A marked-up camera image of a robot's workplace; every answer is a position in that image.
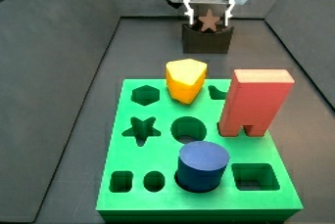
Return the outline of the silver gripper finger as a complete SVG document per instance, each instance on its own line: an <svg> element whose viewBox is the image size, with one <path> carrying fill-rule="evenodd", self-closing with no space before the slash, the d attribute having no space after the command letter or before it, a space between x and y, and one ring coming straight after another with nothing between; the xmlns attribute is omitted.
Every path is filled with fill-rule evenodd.
<svg viewBox="0 0 335 224"><path fill-rule="evenodd" d="M235 0L230 0L228 4L227 4L227 10L224 12L224 26L226 27L230 26L230 19L234 17L232 10L235 8L235 5L236 5L236 1Z"/></svg>
<svg viewBox="0 0 335 224"><path fill-rule="evenodd" d="M195 9L191 5L192 0L184 0L184 5L187 7L185 15L189 17L189 25L195 24Z"/></svg>

